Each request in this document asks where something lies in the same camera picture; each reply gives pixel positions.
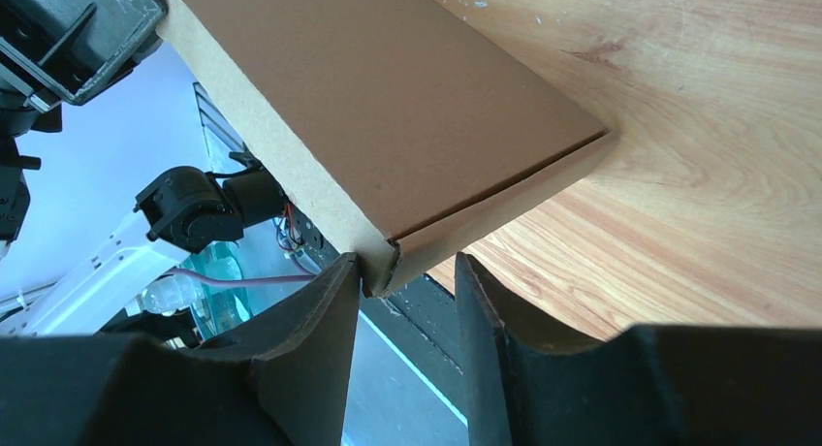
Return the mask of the brown cardboard box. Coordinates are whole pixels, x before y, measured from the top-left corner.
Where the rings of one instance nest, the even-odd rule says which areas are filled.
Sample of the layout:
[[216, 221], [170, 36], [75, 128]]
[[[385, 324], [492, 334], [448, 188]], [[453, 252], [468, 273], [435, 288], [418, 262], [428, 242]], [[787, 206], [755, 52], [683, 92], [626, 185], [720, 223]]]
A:
[[159, 36], [383, 298], [589, 174], [617, 135], [435, 0], [165, 0]]

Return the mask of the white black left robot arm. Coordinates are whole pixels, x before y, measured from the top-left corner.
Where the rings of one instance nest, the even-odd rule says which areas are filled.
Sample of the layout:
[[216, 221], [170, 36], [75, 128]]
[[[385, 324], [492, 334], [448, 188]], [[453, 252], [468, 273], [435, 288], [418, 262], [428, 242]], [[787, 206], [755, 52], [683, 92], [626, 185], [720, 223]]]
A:
[[[31, 202], [17, 148], [30, 131], [57, 133], [63, 105], [82, 106], [161, 45], [163, 0], [1, 0], [1, 246], [17, 239]], [[279, 216], [282, 187], [252, 155], [233, 174], [175, 167], [136, 198], [114, 232], [42, 297], [1, 323], [4, 336], [94, 334], [152, 281], [216, 241]]]

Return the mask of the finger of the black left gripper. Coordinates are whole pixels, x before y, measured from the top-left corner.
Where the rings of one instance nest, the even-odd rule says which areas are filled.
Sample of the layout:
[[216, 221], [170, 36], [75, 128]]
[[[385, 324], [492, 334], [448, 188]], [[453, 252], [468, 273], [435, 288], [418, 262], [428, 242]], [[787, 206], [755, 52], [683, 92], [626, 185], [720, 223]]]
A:
[[1, 83], [84, 105], [160, 47], [163, 0], [1, 0]]

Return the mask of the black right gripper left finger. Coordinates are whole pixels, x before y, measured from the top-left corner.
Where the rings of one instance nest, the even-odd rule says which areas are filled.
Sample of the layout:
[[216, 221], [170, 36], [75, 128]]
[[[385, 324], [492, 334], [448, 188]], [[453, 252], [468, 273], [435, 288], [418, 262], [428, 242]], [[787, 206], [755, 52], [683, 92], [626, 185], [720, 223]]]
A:
[[136, 334], [5, 337], [5, 445], [337, 445], [360, 305], [354, 253], [195, 349]]

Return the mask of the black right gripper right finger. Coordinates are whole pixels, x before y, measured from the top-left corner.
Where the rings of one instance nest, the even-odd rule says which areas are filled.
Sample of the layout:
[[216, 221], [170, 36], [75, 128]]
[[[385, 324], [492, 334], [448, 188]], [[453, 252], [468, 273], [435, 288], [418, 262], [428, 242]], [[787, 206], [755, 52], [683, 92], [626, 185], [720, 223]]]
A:
[[599, 340], [460, 253], [473, 445], [817, 445], [817, 329], [640, 324]]

